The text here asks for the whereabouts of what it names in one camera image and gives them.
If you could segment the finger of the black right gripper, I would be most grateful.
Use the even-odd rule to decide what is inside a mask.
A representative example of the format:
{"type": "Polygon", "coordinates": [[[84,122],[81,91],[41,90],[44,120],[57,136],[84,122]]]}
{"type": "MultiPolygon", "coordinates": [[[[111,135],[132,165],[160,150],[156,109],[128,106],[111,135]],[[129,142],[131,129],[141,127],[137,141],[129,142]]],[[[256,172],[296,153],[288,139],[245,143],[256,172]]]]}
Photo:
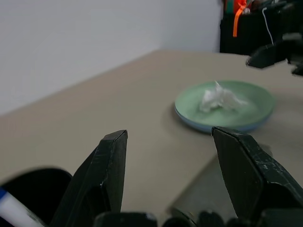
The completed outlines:
{"type": "Polygon", "coordinates": [[[303,76],[303,63],[298,64],[296,68],[292,70],[293,75],[303,76]]]}
{"type": "Polygon", "coordinates": [[[258,69],[286,60],[291,52],[290,43],[274,43],[258,48],[247,60],[246,65],[258,69]]]}

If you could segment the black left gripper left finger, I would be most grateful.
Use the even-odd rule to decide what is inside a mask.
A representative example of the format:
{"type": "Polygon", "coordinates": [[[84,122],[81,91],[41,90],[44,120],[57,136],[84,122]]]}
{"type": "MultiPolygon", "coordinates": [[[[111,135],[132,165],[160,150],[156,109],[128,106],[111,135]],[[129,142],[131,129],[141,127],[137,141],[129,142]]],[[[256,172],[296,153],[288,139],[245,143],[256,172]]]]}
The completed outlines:
{"type": "Polygon", "coordinates": [[[128,133],[106,135],[73,175],[51,221],[52,227],[92,227],[97,216],[120,212],[128,133]]]}

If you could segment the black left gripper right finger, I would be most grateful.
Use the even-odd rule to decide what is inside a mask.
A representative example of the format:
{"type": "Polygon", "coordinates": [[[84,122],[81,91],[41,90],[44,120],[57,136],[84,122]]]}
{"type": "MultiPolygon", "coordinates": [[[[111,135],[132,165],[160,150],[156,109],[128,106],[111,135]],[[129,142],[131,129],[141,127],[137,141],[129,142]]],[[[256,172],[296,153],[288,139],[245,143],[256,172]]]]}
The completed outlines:
{"type": "Polygon", "coordinates": [[[247,224],[301,224],[303,189],[248,134],[213,127],[225,187],[237,217],[247,224]]]}

